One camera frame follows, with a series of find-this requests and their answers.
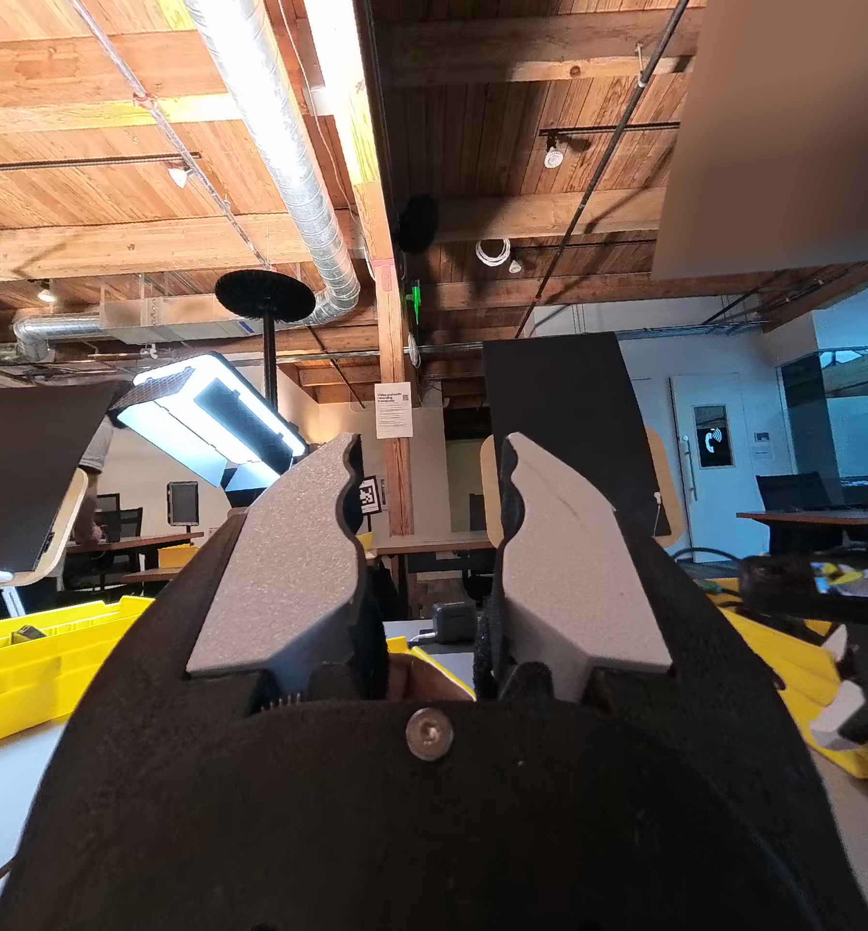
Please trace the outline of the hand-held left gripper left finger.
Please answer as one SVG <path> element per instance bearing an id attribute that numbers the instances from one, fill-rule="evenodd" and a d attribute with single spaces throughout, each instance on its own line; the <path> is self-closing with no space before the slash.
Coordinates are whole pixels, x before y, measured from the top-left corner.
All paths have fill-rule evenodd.
<path id="1" fill-rule="evenodd" d="M 186 672 L 268 672 L 307 694 L 325 666 L 351 692 L 383 699 L 388 654 L 368 597 L 365 550 L 345 505 L 361 474 L 358 434 L 340 434 L 293 466 L 248 508 Z"/>

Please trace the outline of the person's left hand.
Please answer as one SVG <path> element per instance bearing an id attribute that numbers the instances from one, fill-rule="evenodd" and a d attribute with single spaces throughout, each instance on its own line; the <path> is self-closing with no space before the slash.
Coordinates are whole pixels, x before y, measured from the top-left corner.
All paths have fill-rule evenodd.
<path id="1" fill-rule="evenodd" d="M 474 696 L 452 681 L 441 669 L 410 654 L 388 655 L 388 702 L 471 702 Z"/>

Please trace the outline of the led light panel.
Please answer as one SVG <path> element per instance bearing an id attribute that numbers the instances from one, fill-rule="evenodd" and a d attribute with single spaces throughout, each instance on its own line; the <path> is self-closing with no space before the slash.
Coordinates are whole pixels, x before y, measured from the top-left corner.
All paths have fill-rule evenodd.
<path id="1" fill-rule="evenodd" d="M 138 374 L 110 409 L 121 424 L 250 506 L 308 455 L 298 428 L 218 353 Z"/>

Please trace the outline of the cluttered wooden workbench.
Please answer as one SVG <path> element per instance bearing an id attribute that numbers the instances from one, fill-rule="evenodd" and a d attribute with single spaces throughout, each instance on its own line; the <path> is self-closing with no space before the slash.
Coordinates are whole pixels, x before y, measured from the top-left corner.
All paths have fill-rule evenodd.
<path id="1" fill-rule="evenodd" d="M 108 580 L 136 573 L 141 567 L 156 569 L 162 549 L 189 544 L 203 537 L 202 531 L 195 530 L 124 537 L 118 541 L 71 543 L 66 547 L 63 581 L 73 587 L 77 580 L 84 578 Z"/>

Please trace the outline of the black board on white stand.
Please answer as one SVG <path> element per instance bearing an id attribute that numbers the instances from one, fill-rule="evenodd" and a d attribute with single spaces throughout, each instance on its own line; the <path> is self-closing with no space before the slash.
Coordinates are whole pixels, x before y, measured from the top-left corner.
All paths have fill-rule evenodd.
<path id="1" fill-rule="evenodd" d="M 40 562 L 82 456 L 131 385 L 0 387 L 1 585 Z"/>
<path id="2" fill-rule="evenodd" d="M 662 436 L 645 425 L 613 332 L 489 341 L 482 349 L 495 464 L 522 433 L 588 479 L 663 548 L 686 530 Z"/>

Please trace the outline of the white paper notice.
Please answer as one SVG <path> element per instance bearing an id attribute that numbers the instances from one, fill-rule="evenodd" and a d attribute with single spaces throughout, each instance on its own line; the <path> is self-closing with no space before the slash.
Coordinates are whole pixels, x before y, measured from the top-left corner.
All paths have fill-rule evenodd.
<path id="1" fill-rule="evenodd" d="M 411 382 L 381 382 L 373 390 L 376 437 L 380 440 L 413 437 Z"/>

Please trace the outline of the wooden office desk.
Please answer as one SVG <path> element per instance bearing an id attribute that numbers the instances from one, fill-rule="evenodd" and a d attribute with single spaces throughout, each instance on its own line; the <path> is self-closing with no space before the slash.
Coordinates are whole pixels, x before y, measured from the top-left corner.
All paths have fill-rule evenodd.
<path id="1" fill-rule="evenodd" d="M 397 555 L 483 549 L 495 549 L 486 531 L 452 533 L 437 538 L 419 534 L 396 535 L 381 542 L 374 539 L 370 551 L 378 555 Z"/>
<path id="2" fill-rule="evenodd" d="M 811 554 L 843 545 L 868 545 L 868 508 L 829 507 L 816 510 L 773 510 L 737 513 L 770 529 L 773 556 Z"/>

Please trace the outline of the silver ventilation duct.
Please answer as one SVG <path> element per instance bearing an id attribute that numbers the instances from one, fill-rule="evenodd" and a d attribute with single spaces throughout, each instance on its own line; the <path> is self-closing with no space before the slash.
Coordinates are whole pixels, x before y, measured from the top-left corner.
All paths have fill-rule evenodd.
<path id="1" fill-rule="evenodd" d="M 84 2 L 71 3 L 132 89 L 146 91 Z M 314 305 L 310 314 L 281 326 L 307 329 L 321 352 L 326 352 L 317 327 L 340 323 L 355 312 L 360 284 L 264 3 L 192 1 L 185 5 L 326 285 L 317 295 L 305 286 L 305 308 Z M 24 363 L 49 362 L 50 340 L 83 341 L 104 332 L 99 323 L 99 317 L 81 314 L 15 320 L 16 355 Z"/>

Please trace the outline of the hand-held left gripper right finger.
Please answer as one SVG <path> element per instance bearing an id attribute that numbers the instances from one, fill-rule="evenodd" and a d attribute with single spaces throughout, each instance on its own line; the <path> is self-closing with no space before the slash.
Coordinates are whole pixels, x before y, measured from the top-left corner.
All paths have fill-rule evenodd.
<path id="1" fill-rule="evenodd" d="M 474 646 L 478 700 L 510 695 L 525 668 L 580 702 L 594 672 L 664 674 L 672 657 L 617 512 L 522 433 L 502 443 L 503 539 Z"/>

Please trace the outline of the black round speaker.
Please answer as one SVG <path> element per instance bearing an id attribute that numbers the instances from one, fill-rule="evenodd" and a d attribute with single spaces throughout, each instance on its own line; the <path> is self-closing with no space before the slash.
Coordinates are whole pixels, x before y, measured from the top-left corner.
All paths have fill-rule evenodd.
<path id="1" fill-rule="evenodd" d="M 412 195 L 404 204 L 396 225 L 396 244 L 406 255 L 426 252 L 440 226 L 440 207 L 429 193 Z"/>

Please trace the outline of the door window with phone icon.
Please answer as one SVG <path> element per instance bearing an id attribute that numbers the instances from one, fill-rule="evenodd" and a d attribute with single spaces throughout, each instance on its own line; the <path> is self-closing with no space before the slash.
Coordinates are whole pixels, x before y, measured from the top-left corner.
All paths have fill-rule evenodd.
<path id="1" fill-rule="evenodd" d="M 726 406 L 695 405 L 693 413 L 700 467 L 707 469 L 734 466 Z"/>

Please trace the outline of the black office chair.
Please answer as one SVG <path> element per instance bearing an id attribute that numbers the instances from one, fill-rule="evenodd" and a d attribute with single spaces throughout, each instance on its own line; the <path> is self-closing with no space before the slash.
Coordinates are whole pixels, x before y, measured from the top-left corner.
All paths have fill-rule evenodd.
<path id="1" fill-rule="evenodd" d="M 758 492 L 766 512 L 822 510 L 833 506 L 818 472 L 756 476 Z"/>

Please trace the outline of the small black monitor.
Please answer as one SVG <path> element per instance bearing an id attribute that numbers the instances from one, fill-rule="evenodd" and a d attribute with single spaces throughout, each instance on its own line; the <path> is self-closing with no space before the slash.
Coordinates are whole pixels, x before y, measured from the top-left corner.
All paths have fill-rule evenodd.
<path id="1" fill-rule="evenodd" d="M 167 521 L 171 527 L 185 531 L 199 526 L 199 488 L 197 482 L 170 482 L 166 487 Z"/>

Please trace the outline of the wooden support post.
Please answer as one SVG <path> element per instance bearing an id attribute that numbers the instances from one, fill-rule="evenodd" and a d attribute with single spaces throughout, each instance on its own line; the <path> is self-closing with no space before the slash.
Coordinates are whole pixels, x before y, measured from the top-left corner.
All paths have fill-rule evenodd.
<path id="1" fill-rule="evenodd" d="M 354 192 L 365 239 L 370 268 L 375 281 L 381 383 L 377 386 L 375 411 L 377 425 L 382 424 L 382 400 L 396 394 L 411 394 L 407 374 L 405 321 L 395 266 L 395 253 L 381 180 L 355 183 Z M 409 536 L 414 533 L 413 496 L 408 436 L 384 435 L 381 439 L 388 493 L 389 533 Z"/>

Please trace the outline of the yellow plastic bin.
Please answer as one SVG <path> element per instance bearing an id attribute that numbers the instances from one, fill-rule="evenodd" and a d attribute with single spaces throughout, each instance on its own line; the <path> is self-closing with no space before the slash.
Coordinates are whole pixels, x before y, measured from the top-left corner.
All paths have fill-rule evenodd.
<path id="1" fill-rule="evenodd" d="M 80 603 L 0 620 L 0 740 L 70 715 L 98 669 L 152 598 Z M 44 630 L 35 642 L 10 645 L 23 625 Z"/>
<path id="2" fill-rule="evenodd" d="M 782 700 L 810 748 L 846 773 L 868 780 L 868 745 L 830 750 L 820 745 L 811 724 L 834 702 L 840 685 L 834 658 L 821 645 L 806 642 L 742 614 L 737 593 L 722 586 L 732 579 L 697 580 L 709 599 L 774 673 Z"/>

